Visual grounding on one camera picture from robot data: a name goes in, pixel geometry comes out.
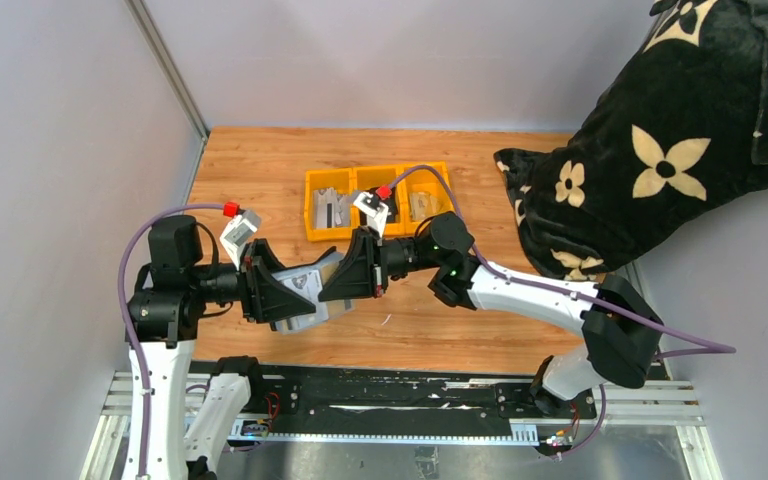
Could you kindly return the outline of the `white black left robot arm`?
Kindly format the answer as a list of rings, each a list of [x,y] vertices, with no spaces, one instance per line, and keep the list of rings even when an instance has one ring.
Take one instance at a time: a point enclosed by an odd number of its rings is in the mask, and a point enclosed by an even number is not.
[[[162,212],[138,229],[131,251],[148,238],[150,260],[133,294],[117,281],[132,366],[131,440],[125,479],[214,479],[239,413],[267,399],[258,360],[223,357],[211,371],[194,421],[185,422],[188,375],[200,320],[207,307],[238,304],[247,320],[275,324],[314,314],[314,299],[293,292],[275,275],[283,265],[263,240],[252,241],[260,220],[226,205],[229,221],[211,239],[211,261],[202,264],[200,231],[191,207]]]

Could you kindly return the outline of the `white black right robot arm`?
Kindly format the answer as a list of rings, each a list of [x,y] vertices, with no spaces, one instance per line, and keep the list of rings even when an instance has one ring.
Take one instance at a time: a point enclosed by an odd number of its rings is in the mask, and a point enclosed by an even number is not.
[[[418,234],[383,239],[368,227],[352,233],[349,249],[324,282],[322,301],[376,298],[391,281],[432,270],[429,288],[449,307],[519,314],[579,335],[572,352],[547,357],[525,395],[544,416],[580,393],[612,383],[644,386],[663,322],[630,283],[568,282],[504,269],[472,253],[474,238],[452,212],[424,222]]]

